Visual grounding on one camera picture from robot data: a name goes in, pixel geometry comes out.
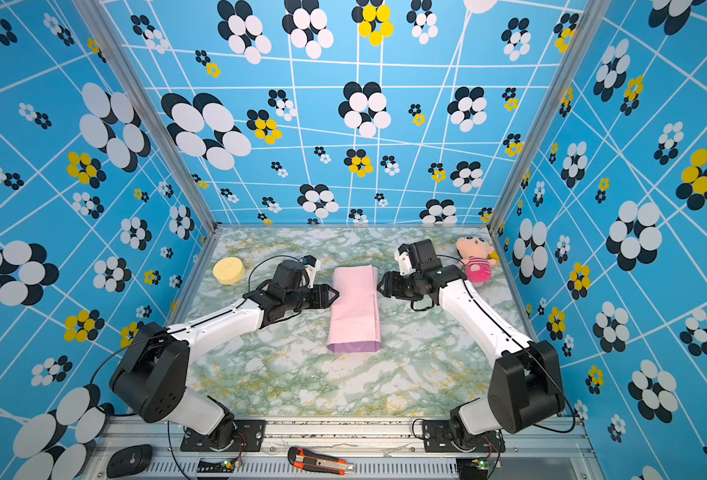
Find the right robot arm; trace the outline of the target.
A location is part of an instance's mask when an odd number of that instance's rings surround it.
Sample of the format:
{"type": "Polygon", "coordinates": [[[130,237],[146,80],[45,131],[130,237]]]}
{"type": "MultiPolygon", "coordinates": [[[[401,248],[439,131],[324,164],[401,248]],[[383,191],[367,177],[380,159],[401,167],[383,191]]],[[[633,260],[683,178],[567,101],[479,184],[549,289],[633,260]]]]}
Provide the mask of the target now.
{"type": "Polygon", "coordinates": [[[569,407],[561,383],[559,354],[505,321],[467,279],[459,266],[441,263],[433,243],[403,244],[395,252],[397,271],[387,272],[377,291],[413,304],[429,297],[457,320],[491,363],[487,396],[467,402],[449,416],[451,441],[461,451],[477,447],[487,434],[515,434],[569,407]]]}

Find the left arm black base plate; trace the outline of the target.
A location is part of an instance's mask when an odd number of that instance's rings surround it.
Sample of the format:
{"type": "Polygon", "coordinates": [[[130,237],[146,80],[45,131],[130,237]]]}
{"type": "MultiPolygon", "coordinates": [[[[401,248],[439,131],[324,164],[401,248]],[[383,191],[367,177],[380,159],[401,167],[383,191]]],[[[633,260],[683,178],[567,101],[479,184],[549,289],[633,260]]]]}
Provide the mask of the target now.
{"type": "Polygon", "coordinates": [[[210,435],[186,428],[180,449],[183,452],[259,452],[266,426],[265,420],[236,420],[210,435]]]}

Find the purple wrapping paper sheet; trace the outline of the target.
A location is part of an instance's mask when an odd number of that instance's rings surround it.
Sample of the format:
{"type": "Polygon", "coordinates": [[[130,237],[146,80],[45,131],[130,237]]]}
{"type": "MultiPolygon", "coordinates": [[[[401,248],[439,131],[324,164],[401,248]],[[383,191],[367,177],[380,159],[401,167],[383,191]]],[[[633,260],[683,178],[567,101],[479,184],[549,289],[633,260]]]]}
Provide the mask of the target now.
{"type": "Polygon", "coordinates": [[[373,353],[381,349],[377,306],[377,268],[339,267],[333,288],[340,296],[332,305],[328,348],[335,354],[373,353]]]}

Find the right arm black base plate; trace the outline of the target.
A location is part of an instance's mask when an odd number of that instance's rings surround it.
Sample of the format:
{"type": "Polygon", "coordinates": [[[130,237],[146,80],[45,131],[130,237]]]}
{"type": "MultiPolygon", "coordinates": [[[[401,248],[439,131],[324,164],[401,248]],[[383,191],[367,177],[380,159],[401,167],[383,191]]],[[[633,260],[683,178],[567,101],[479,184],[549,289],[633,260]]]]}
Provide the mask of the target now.
{"type": "Polygon", "coordinates": [[[503,436],[497,431],[469,434],[461,423],[450,420],[423,420],[421,439],[427,453],[481,453],[498,454],[507,449],[503,436]]]}

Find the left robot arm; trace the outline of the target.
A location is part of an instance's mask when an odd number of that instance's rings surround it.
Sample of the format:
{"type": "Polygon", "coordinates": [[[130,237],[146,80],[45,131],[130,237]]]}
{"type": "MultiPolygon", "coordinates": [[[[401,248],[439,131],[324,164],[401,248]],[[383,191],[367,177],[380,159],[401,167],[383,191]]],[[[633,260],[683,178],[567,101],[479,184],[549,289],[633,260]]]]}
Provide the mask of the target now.
{"type": "Polygon", "coordinates": [[[340,297],[317,284],[313,256],[286,259],[274,276],[235,304],[191,322],[143,326],[126,349],[110,388],[147,423],[175,423],[224,450],[237,436],[235,416],[218,400],[187,388],[191,364],[244,334],[287,321],[306,310],[327,310],[340,297]]]}

